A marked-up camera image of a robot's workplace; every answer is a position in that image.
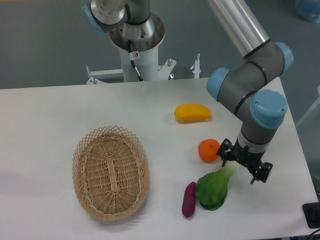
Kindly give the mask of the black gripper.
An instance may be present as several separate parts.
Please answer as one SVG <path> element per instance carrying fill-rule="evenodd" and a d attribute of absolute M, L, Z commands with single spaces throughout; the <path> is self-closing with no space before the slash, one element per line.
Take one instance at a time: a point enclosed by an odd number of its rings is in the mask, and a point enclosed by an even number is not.
<path fill-rule="evenodd" d="M 259 153 L 249 152 L 247 145 L 242 147 L 238 140 L 236 140 L 235 145 L 232 145 L 232 142 L 226 138 L 222 141 L 216 154 L 222 160 L 222 167 L 226 165 L 227 161 L 235 161 L 246 167 L 253 176 L 250 181 L 252 185 L 255 181 L 265 183 L 273 168 L 272 163 L 261 161 L 264 153 L 265 151 Z"/>

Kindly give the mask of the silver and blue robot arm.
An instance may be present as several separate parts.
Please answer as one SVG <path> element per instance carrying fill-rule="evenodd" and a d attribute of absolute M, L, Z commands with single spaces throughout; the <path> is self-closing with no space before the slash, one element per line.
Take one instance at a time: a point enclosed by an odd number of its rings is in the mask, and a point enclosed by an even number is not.
<path fill-rule="evenodd" d="M 218 68 L 207 80 L 208 93 L 242 121 L 236 142 L 224 140 L 217 154 L 224 162 L 246 167 L 254 181 L 266 182 L 273 166 L 261 158 L 288 104 L 283 95 L 265 87 L 291 67 L 293 53 L 286 44 L 270 40 L 243 0 L 211 0 L 209 6 L 245 61 L 233 71 Z M 169 78 L 158 67 L 164 24 L 151 13 L 148 0 L 92 0 L 82 11 L 93 30 L 109 34 L 118 48 L 125 82 Z"/>

